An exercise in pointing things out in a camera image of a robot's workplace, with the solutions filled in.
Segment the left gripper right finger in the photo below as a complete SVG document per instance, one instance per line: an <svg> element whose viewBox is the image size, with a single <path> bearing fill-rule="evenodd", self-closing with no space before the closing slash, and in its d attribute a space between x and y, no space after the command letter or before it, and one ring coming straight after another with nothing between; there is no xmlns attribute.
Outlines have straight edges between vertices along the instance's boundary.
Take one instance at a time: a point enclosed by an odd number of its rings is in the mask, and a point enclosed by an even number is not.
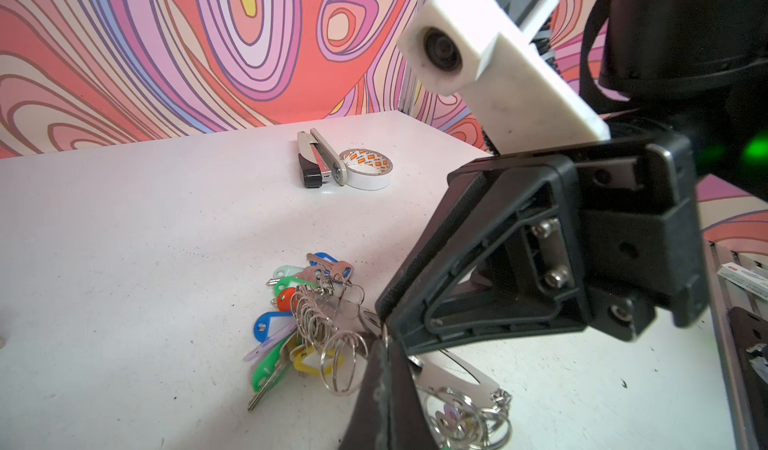
<svg viewBox="0 0 768 450"><path fill-rule="evenodd" d="M428 450L438 446L426 422L422 404L401 347L389 348L391 365L390 443L391 449Z"/></svg>

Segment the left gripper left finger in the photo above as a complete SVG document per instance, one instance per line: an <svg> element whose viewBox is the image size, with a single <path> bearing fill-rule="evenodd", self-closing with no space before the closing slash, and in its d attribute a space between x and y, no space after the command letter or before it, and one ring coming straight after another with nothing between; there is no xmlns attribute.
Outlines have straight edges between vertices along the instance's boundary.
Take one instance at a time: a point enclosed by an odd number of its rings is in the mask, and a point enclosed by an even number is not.
<svg viewBox="0 0 768 450"><path fill-rule="evenodd" d="M339 444L339 449L380 450L389 448L389 386L388 349L379 340L373 345L369 354L354 411Z"/></svg>

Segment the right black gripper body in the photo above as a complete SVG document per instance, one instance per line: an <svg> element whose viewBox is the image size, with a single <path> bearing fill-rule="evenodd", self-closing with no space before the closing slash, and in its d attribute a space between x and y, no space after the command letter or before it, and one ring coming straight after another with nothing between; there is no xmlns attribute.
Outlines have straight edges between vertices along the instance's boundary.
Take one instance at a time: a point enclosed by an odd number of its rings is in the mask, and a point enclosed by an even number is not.
<svg viewBox="0 0 768 450"><path fill-rule="evenodd" d="M579 243L588 315L560 333L592 327L635 340L669 311L678 328L709 303L690 141L679 134L566 146L582 195Z"/></svg>

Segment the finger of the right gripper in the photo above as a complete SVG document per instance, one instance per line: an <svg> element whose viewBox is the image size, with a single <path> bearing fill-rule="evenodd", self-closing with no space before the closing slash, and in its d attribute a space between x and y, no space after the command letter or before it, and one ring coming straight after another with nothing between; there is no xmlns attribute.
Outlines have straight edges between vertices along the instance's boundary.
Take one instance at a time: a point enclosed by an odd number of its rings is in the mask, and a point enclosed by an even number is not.
<svg viewBox="0 0 768 450"><path fill-rule="evenodd" d="M484 158L447 183L375 305L405 352L584 330L591 310L574 163L563 155Z"/></svg>

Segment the large keyring with coloured keys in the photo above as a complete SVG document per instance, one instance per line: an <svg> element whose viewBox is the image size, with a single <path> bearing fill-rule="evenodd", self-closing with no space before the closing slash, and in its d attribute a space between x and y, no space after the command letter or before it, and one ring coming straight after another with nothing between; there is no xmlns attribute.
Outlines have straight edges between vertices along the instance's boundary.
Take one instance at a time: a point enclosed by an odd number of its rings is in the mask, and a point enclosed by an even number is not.
<svg viewBox="0 0 768 450"><path fill-rule="evenodd" d="M381 340L388 358L389 348L399 347L364 307L365 291L352 283L351 264L324 253L309 254L307 261L278 268L267 283L274 309L254 323L259 344L244 358L253 365L249 411L289 372L317 377L329 393L357 400L373 345ZM512 397L496 381L447 350L406 356L437 449L509 443Z"/></svg>

